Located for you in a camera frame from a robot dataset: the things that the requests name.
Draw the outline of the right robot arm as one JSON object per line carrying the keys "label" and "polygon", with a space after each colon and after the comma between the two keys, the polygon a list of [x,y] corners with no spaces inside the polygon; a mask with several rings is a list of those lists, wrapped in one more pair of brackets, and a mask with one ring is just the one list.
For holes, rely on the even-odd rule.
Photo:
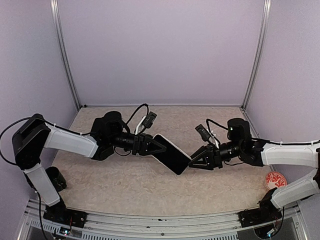
{"label": "right robot arm", "polygon": [[237,157],[245,164],[263,167],[273,165],[292,165],[311,167],[312,171],[298,180],[282,187],[273,188],[259,202],[256,218],[266,222],[276,209],[318,194],[320,192],[320,142],[273,142],[262,138],[253,138],[250,124],[242,118],[228,120],[228,142],[210,142],[213,133],[210,127],[199,125],[196,131],[208,144],[198,149],[192,156],[190,168],[212,171],[222,168],[223,162]]}

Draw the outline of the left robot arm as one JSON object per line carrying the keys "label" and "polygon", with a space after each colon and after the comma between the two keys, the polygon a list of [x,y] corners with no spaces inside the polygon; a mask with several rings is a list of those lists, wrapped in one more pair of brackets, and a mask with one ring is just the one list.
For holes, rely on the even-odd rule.
{"label": "left robot arm", "polygon": [[61,197],[41,165],[44,148],[75,153],[96,161],[114,154],[115,147],[140,156],[163,153],[167,149],[152,135],[131,133],[118,111],[96,118],[89,134],[63,129],[46,121],[41,114],[34,114],[14,133],[12,147],[15,163],[45,204],[51,207],[50,214],[61,223],[70,218],[70,211],[60,203]]}

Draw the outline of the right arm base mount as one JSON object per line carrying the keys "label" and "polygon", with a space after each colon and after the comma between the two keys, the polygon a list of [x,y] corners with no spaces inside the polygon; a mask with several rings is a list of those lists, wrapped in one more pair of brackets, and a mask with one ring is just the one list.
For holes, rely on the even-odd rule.
{"label": "right arm base mount", "polygon": [[271,202],[272,194],[276,189],[277,188],[273,188],[264,195],[262,200],[258,202],[258,208],[245,209],[238,213],[242,228],[259,225],[282,218],[283,215],[281,210],[276,208]]}

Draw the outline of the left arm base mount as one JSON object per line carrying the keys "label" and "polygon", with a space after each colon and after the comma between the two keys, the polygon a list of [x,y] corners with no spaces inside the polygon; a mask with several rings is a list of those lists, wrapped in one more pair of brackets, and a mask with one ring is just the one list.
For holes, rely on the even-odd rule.
{"label": "left arm base mount", "polygon": [[87,215],[84,211],[67,208],[65,202],[60,197],[58,203],[52,206],[45,205],[43,218],[55,223],[83,229]]}

